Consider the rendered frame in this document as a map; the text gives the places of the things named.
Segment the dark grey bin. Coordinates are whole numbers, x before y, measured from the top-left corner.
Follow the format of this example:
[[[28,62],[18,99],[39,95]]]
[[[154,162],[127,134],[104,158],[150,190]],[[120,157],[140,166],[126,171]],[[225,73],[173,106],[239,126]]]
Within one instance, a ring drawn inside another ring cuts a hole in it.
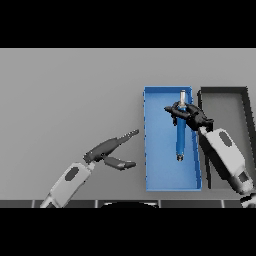
[[[201,87],[198,107],[223,128],[245,158],[247,171],[256,185],[256,120],[253,117],[247,86]]]

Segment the blue bin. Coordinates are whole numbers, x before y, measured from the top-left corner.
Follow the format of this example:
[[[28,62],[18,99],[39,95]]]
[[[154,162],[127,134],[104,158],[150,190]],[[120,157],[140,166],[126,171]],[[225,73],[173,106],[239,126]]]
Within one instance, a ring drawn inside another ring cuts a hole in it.
[[[164,110],[180,100],[193,103],[190,86],[145,86],[144,97],[144,153],[146,190],[151,192],[200,191],[202,188],[197,134],[185,128],[184,159],[177,160],[177,128]]]

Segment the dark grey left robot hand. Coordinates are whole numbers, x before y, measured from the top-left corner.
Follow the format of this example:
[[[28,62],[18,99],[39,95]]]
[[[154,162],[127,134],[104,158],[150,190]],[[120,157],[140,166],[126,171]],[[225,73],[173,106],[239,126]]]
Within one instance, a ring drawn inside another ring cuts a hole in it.
[[[114,157],[110,157],[110,154],[115,151],[121,144],[127,142],[132,136],[137,135],[139,130],[133,130],[120,138],[108,139],[99,145],[95,146],[93,149],[89,150],[83,159],[87,164],[92,162],[104,161],[104,164],[117,170],[130,169],[136,166],[135,162],[123,161]]]

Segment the blue pipe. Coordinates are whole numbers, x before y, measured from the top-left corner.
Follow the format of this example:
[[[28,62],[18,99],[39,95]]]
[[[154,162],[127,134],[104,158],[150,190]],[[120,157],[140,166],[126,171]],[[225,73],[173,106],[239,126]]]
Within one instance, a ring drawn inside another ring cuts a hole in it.
[[[186,91],[180,91],[180,101],[178,104],[179,110],[186,110],[185,105]],[[185,128],[186,120],[180,117],[177,118],[177,143],[176,143],[176,155],[177,160],[181,162],[184,158],[184,149],[185,149]]]

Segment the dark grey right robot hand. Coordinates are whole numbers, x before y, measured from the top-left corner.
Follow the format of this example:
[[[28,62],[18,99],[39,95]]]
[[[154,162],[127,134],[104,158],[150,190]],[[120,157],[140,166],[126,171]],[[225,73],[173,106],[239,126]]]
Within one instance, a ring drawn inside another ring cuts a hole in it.
[[[208,119],[202,109],[194,104],[186,104],[184,110],[179,109],[178,106],[179,103],[175,102],[172,106],[164,108],[171,115],[174,125],[182,119],[193,131],[197,131],[200,127],[205,127],[207,132],[213,131],[214,120]]]

